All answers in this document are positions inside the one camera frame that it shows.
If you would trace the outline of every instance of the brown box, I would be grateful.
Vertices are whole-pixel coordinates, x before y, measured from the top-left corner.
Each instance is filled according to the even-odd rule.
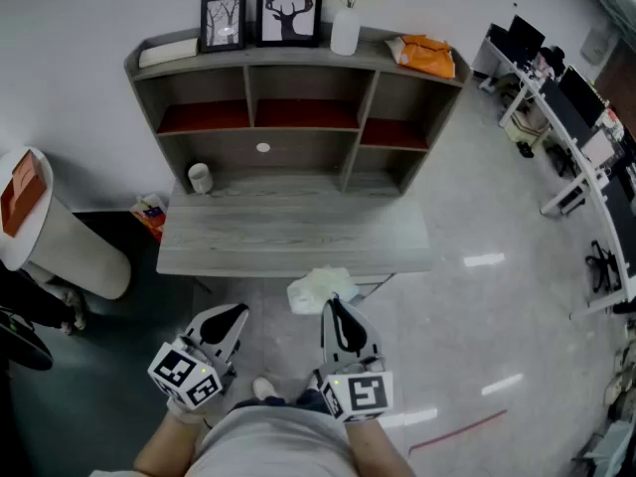
[[[16,235],[46,190],[47,184],[40,169],[40,162],[29,150],[13,169],[11,182],[0,197],[2,230],[5,234],[10,237]]]

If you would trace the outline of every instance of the white wall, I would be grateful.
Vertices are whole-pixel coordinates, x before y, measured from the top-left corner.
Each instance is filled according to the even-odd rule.
[[[326,0],[323,19],[339,5]],[[469,63],[489,24],[515,12],[568,55],[604,20],[592,0],[370,0],[360,12],[367,26],[446,38]],[[122,64],[141,39],[198,25],[199,0],[0,0],[0,153],[40,147],[73,210],[167,194],[172,174]]]

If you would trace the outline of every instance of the white desk frame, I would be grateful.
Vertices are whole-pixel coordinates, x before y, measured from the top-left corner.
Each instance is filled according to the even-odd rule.
[[[549,210],[554,208],[561,200],[563,200],[563,198],[571,193],[576,187],[581,186],[583,182],[586,182],[589,186],[589,192],[587,193],[587,195],[591,199],[594,208],[600,215],[603,231],[605,232],[605,235],[609,241],[609,248],[616,256],[616,262],[618,264],[618,274],[620,276],[620,281],[622,284],[621,289],[609,293],[599,299],[588,301],[588,309],[580,312],[572,312],[570,313],[569,318],[572,320],[581,318],[592,313],[605,311],[607,308],[620,302],[628,302],[632,300],[634,296],[636,296],[636,277],[630,279],[627,273],[628,265],[625,262],[625,256],[623,255],[623,249],[621,248],[620,240],[618,239],[616,227],[614,226],[614,222],[612,221],[611,215],[609,214],[607,206],[605,205],[606,199],[601,192],[601,185],[598,181],[598,174],[592,167],[591,163],[587,160],[587,158],[585,158],[585,156],[583,156],[579,148],[576,146],[576,138],[569,135],[561,121],[553,112],[552,108],[544,100],[544,97],[540,92],[540,85],[536,81],[529,79],[526,73],[519,69],[515,63],[508,59],[508,57],[506,57],[494,44],[490,42],[490,39],[485,39],[484,44],[497,58],[497,60],[499,60],[500,63],[503,63],[505,66],[512,69],[512,71],[523,82],[523,86],[519,91],[519,94],[499,121],[499,125],[501,127],[504,127],[510,121],[513,112],[517,109],[528,92],[530,92],[532,95],[535,96],[535,103],[539,106],[544,116],[550,122],[552,128],[555,130],[556,135],[567,145],[567,148],[569,148],[572,153],[572,157],[580,168],[581,173],[560,193],[558,193],[554,198],[547,202],[541,208],[541,213],[545,215]],[[575,202],[579,203],[584,196],[585,193],[577,197],[577,199],[568,204],[568,206],[565,207],[562,212],[564,214],[569,212],[573,207],[575,207]]]

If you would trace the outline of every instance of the tree picture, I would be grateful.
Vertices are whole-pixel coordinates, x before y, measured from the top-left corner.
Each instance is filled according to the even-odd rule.
[[[202,0],[201,3],[202,51],[242,48],[245,0]]]

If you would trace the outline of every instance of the deer head picture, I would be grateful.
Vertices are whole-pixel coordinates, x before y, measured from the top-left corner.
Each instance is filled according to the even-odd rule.
[[[295,4],[291,3],[291,12],[285,14],[282,10],[282,5],[278,8],[274,8],[274,2],[276,0],[265,0],[265,9],[274,13],[273,18],[280,22],[280,36],[283,41],[309,39],[312,34],[298,34],[294,30],[294,18],[299,14],[309,12],[314,8],[313,0],[305,0],[304,7],[296,10]]]
[[[320,0],[259,0],[259,4],[258,25],[262,42],[315,46]]]

